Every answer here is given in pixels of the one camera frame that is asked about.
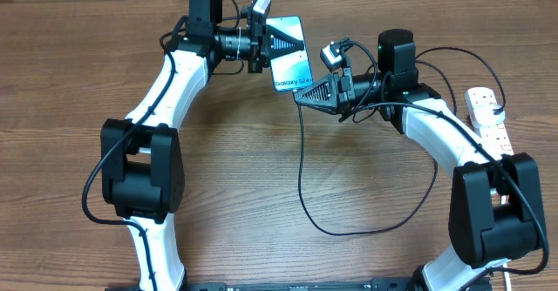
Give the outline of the Galaxy S24 smartphone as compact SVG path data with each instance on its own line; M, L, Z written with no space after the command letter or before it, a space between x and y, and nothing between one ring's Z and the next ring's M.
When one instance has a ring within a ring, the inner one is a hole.
M272 17L266 20L267 25L304 42L303 51L269 60L274 89L279 92L295 91L311 85L313 77L300 17Z

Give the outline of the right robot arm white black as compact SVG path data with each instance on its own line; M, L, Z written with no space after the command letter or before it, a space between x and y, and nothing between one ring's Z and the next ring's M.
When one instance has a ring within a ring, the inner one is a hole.
M464 125L432 87L419 81L412 32L391 29L378 37L373 70L351 71L349 39L322 49L328 74L297 91L299 107L344 120L378 110L396 130L421 145L452 179L450 245L412 276L395 280L404 290L487 290L489 276L508 262L541 251L548 237L538 167L525 153L505 154Z

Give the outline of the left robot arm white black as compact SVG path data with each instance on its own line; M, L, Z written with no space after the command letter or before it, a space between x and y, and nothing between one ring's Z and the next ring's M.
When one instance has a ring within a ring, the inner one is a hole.
M179 129L196 95L223 61L250 73L271 68L280 91L280 58L306 56L300 17L270 17L270 0L235 7L241 27L223 25L223 0L189 0L188 13L160 37L164 62L140 104L100 131L101 156L84 185L81 205L98 224L125 226L140 278L134 290L183 290L187 271L176 242L174 214L185 191Z

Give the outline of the white charger plug adapter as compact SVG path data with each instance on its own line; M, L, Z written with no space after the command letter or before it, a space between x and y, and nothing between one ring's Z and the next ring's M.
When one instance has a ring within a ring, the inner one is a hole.
M501 124L505 118L505 111L497 104L476 105L471 113L471 121L475 128Z

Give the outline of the white power strip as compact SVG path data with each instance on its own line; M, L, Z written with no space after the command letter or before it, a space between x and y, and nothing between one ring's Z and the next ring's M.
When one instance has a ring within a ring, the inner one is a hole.
M473 87L466 91L465 102L474 131L499 154L513 155L514 150L504 125L506 113L494 114L500 108L494 91Z

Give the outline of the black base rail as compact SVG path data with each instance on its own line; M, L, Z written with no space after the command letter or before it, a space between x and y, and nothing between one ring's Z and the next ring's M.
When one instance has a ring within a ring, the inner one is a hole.
M224 282L183 284L179 291L423 291L413 278L373 278L361 282L240 284Z

